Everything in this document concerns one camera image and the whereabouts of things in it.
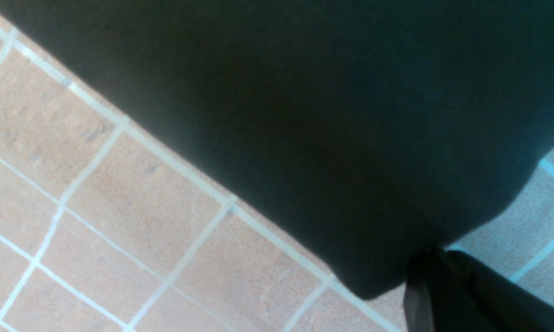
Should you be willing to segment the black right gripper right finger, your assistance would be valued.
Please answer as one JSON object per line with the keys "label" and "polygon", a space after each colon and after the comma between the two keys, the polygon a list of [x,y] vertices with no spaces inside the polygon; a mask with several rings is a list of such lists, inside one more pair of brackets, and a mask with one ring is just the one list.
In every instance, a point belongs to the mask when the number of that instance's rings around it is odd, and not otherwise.
{"label": "black right gripper right finger", "polygon": [[554,332],[554,306],[462,251],[437,252],[448,272],[438,332]]}

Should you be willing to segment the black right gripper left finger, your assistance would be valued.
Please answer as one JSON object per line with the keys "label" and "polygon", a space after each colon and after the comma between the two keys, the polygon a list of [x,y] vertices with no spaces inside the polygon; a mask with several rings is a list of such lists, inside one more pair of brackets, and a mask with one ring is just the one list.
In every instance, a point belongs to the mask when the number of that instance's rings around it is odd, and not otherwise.
{"label": "black right gripper left finger", "polygon": [[408,269],[404,313],[410,332],[492,332],[467,292],[467,277],[446,251],[423,251]]}

